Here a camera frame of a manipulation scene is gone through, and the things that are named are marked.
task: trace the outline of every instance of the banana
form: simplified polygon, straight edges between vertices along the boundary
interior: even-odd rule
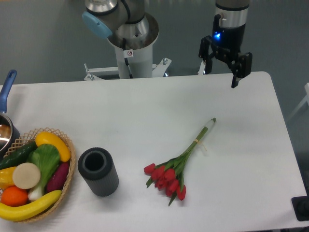
[[[45,194],[29,204],[10,207],[0,203],[0,218],[9,221],[22,221],[43,212],[60,198],[61,190],[55,190]]]

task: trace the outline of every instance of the gray floor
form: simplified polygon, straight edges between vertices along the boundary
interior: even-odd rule
[[[170,75],[196,74],[200,40],[212,29],[214,0],[145,2],[160,27],[154,62],[168,57]],[[83,0],[0,1],[0,85],[10,69],[18,71],[15,83],[24,84],[82,81],[84,63],[116,66],[113,48],[86,28],[83,11]],[[308,0],[251,1],[242,50],[253,53],[253,71],[271,75],[285,119],[306,94],[308,38]],[[229,69],[217,61],[213,73]],[[301,171],[309,170],[308,108],[286,125]]]

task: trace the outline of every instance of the tulip bouquet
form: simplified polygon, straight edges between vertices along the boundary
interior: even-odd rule
[[[211,119],[206,126],[204,126],[191,145],[178,157],[172,158],[169,161],[158,165],[152,163],[144,168],[145,174],[150,175],[149,180],[146,182],[147,188],[155,182],[155,188],[158,188],[158,190],[165,189],[166,195],[171,198],[169,201],[169,206],[176,199],[176,197],[178,197],[181,201],[185,198],[185,194],[187,192],[183,178],[185,164],[187,163],[194,147],[199,143],[205,133],[214,125],[215,122],[216,118]]]

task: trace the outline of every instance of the yellow squash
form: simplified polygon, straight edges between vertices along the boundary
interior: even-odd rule
[[[68,149],[67,145],[55,134],[42,131],[35,137],[35,143],[37,146],[42,144],[51,144],[54,145],[60,155],[60,160],[62,162],[67,162],[71,158],[70,150]]]
[[[16,167],[5,168],[0,170],[0,189],[6,189],[9,186],[13,186],[13,172]]]
[[[58,201],[60,195],[61,190],[55,190],[45,194],[34,202],[19,207],[10,207],[0,203],[0,218],[9,221],[21,221],[31,218],[53,205]]]

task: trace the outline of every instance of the red tulip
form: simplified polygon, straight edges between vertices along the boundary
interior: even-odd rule
[[[154,170],[155,170],[155,164],[154,163],[148,165],[147,167],[144,167],[144,172],[146,174],[151,174],[151,173],[153,173]]]
[[[152,173],[151,173],[151,178],[153,181],[156,181],[160,179],[164,175],[164,169],[165,166],[161,166],[159,168],[156,168]]]
[[[158,168],[158,173],[157,173],[158,179],[164,176],[164,169],[165,169],[164,165]]]
[[[175,170],[172,168],[169,168],[164,173],[164,179],[165,181],[171,181],[176,178]]]
[[[185,187],[185,185],[183,185],[183,191],[180,192],[180,186],[178,186],[176,192],[177,192],[177,196],[179,200],[182,201],[185,198],[185,193],[187,192],[187,188]]]
[[[158,186],[159,190],[162,190],[162,189],[164,189],[167,186],[167,182],[164,180],[164,178],[160,178],[157,181],[157,183],[158,183],[157,186]]]
[[[158,171],[159,169],[157,168],[151,173],[150,177],[152,178],[153,181],[156,181],[158,179]]]
[[[169,188],[165,189],[165,193],[166,193],[166,196],[168,196],[168,197],[171,197],[173,195],[173,192],[170,191]]]
[[[168,189],[171,192],[175,192],[179,186],[179,180],[175,179],[173,182],[169,185]]]

